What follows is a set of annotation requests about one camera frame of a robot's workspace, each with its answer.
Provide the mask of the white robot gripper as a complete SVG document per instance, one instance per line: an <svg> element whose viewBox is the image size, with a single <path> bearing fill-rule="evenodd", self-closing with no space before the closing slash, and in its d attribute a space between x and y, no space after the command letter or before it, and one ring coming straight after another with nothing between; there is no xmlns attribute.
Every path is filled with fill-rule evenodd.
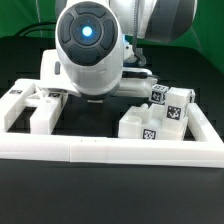
<svg viewBox="0 0 224 224"><path fill-rule="evenodd" d="M95 66L80 66L67 57L59 58L56 50L43 53L40 80L43 89L87 99L150 97L157 83L150 70L123 67L117 57L104 58Z"/></svg>

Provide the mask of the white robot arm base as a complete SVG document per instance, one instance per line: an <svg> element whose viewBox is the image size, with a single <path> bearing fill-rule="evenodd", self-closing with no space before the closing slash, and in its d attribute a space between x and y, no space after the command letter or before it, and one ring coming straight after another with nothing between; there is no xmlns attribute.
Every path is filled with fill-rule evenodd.
<svg viewBox="0 0 224 224"><path fill-rule="evenodd" d="M124 62L145 58L134 39L167 43L183 35L194 20L197 0L56 0L55 42L59 58L95 66L104 58Z"/></svg>

